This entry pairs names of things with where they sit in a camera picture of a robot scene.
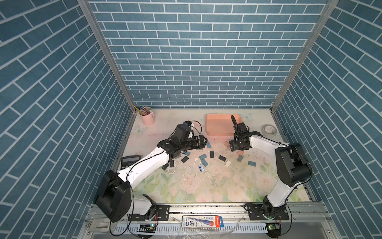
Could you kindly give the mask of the pink storage tray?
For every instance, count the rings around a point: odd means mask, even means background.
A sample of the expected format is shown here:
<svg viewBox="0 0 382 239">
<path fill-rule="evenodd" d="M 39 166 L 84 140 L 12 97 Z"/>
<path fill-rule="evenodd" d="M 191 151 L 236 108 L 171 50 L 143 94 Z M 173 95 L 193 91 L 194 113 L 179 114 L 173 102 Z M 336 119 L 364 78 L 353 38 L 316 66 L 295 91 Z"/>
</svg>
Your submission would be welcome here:
<svg viewBox="0 0 382 239">
<path fill-rule="evenodd" d="M 211 136 L 233 136 L 234 123 L 232 114 L 207 114 L 206 133 Z"/>
</svg>

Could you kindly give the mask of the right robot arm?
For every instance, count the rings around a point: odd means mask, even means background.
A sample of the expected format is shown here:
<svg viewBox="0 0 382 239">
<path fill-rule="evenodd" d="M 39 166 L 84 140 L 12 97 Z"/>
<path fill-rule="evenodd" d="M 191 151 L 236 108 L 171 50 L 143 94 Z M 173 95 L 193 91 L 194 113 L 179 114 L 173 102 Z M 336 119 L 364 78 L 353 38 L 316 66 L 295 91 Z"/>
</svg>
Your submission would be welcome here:
<svg viewBox="0 0 382 239">
<path fill-rule="evenodd" d="M 231 116 L 234 139 L 229 142 L 231 151 L 260 149 L 274 157 L 278 180 L 263 200 L 262 212 L 269 218 L 284 210 L 288 197 L 299 185 L 307 183 L 313 173 L 312 166 L 299 143 L 285 144 L 266 138 L 258 131 L 250 131 L 243 122 Z"/>
</svg>

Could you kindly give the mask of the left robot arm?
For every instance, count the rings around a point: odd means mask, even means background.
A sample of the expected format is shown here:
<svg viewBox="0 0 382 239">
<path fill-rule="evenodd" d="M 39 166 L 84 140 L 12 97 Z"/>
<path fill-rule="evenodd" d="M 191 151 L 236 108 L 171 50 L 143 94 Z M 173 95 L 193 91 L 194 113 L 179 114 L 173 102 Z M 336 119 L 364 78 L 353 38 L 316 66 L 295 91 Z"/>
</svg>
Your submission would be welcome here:
<svg viewBox="0 0 382 239">
<path fill-rule="evenodd" d="M 169 138 L 160 141 L 147 156 L 118 171 L 107 171 L 98 187 L 95 204 L 112 222 L 125 215 L 138 215 L 142 220 L 151 220 L 155 215 L 156 202 L 149 196 L 133 196 L 134 188 L 158 168 L 168 164 L 181 152 L 206 147 L 208 139 L 202 134 L 194 135 L 190 124 L 177 125 Z"/>
</svg>

